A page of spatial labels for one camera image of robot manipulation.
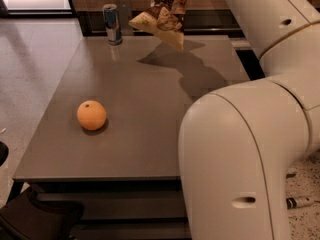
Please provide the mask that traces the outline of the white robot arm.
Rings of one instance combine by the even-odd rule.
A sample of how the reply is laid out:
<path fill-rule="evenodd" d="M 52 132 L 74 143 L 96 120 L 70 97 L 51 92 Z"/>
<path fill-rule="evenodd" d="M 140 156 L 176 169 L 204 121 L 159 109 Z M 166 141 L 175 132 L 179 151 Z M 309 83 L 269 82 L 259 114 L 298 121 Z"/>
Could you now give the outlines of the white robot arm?
<path fill-rule="evenodd" d="M 179 167 L 192 240 L 290 240 L 288 168 L 320 147 L 320 14 L 307 0 L 226 0 L 265 74 L 185 114 Z"/>

